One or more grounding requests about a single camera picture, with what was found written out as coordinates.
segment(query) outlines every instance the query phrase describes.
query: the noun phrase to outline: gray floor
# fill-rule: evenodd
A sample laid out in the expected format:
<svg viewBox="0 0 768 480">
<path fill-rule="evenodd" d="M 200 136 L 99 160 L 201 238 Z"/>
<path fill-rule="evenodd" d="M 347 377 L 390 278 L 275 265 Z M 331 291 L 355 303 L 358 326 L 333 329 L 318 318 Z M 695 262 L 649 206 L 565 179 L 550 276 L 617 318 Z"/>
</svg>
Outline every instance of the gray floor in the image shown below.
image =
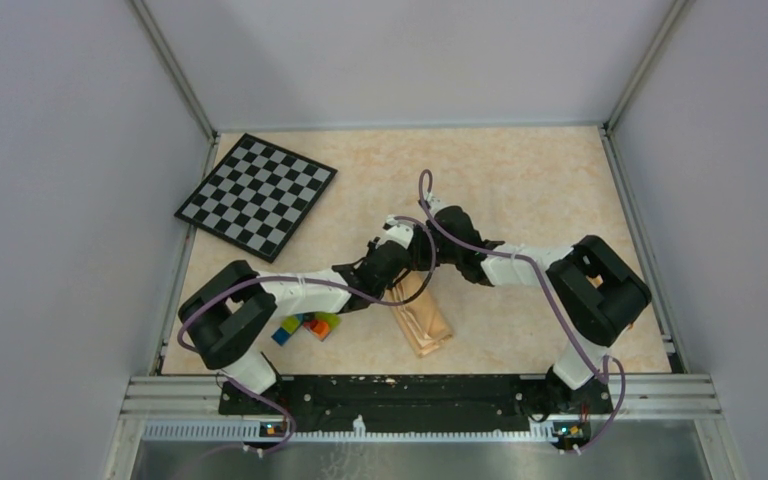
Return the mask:
<svg viewBox="0 0 768 480">
<path fill-rule="evenodd" d="M 133 480 L 170 479 L 216 444 L 144 442 Z M 298 443 L 274 456 L 231 450 L 183 479 L 708 479 L 692 422 L 620 422 L 581 457 L 540 444 Z"/>
</svg>

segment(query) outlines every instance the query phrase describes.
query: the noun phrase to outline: folded brown paper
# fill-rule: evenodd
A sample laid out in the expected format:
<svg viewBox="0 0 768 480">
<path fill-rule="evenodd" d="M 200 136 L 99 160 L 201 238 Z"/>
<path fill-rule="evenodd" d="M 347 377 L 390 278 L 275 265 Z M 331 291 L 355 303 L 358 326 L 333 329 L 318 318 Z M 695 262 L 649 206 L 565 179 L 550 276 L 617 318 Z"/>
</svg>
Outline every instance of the folded brown paper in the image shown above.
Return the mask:
<svg viewBox="0 0 768 480">
<path fill-rule="evenodd" d="M 404 300 L 419 290 L 422 280 L 418 273 L 411 272 L 392 290 L 387 290 L 385 296 L 390 301 Z M 411 348 L 419 357 L 437 350 L 452 338 L 452 329 L 428 290 L 411 303 L 390 307 L 390 310 Z"/>
</svg>

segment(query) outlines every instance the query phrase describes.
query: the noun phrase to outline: blue block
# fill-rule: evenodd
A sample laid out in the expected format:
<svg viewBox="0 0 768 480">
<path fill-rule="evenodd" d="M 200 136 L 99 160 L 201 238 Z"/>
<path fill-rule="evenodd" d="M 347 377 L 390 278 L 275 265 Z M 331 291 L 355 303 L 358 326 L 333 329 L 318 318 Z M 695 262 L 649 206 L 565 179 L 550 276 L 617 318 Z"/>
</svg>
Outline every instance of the blue block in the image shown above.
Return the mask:
<svg viewBox="0 0 768 480">
<path fill-rule="evenodd" d="M 290 332 L 284 330 L 283 328 L 279 328 L 278 330 L 275 330 L 275 333 L 272 334 L 272 340 L 275 340 L 275 343 L 278 345 L 284 346 L 285 343 L 287 343 L 287 340 L 290 339 Z"/>
</svg>

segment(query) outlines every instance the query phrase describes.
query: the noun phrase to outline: white wall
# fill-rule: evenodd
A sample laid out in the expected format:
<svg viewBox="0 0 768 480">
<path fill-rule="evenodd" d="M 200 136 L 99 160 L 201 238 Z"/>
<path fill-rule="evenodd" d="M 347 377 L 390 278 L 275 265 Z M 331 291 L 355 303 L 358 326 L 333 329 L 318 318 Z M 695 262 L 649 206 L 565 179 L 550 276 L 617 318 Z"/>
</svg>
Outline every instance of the white wall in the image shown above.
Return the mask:
<svg viewBox="0 0 768 480">
<path fill-rule="evenodd" d="M 0 0 L 0 479 L 101 475 L 205 154 L 124 1 Z"/>
<path fill-rule="evenodd" d="M 685 355 L 768 478 L 768 2 L 696 2 L 618 138 Z"/>
<path fill-rule="evenodd" d="M 670 0 L 150 0 L 222 129 L 596 122 Z"/>
</svg>

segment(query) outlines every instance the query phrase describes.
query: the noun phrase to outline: table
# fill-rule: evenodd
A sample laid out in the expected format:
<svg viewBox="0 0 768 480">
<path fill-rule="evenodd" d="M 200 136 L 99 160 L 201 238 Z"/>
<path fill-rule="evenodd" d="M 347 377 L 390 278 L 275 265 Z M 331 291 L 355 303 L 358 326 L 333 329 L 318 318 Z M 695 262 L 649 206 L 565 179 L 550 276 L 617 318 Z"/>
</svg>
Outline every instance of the table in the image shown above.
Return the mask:
<svg viewBox="0 0 768 480">
<path fill-rule="evenodd" d="M 422 218 L 416 204 L 423 168 L 434 193 L 460 205 L 482 237 L 534 246 L 571 245 L 586 234 L 605 239 L 638 273 L 596 127 L 517 127 L 267 132 L 254 135 L 339 170 L 284 251 L 268 264 L 206 232 L 197 232 L 184 280 L 186 300 L 229 262 L 258 271 L 306 272 L 363 256 L 387 214 Z M 241 134 L 223 134 L 221 159 Z M 189 192 L 181 192 L 183 201 Z M 255 341 L 282 374 L 545 373 L 567 339 L 537 288 L 488 288 L 452 266 L 429 286 L 454 330 L 441 349 L 419 359 L 386 307 L 344 315 L 320 342 L 297 332 L 284 347 Z M 164 374 L 208 373 L 201 359 L 169 341 Z M 669 372 L 651 306 L 612 349 L 629 372 Z"/>
</svg>

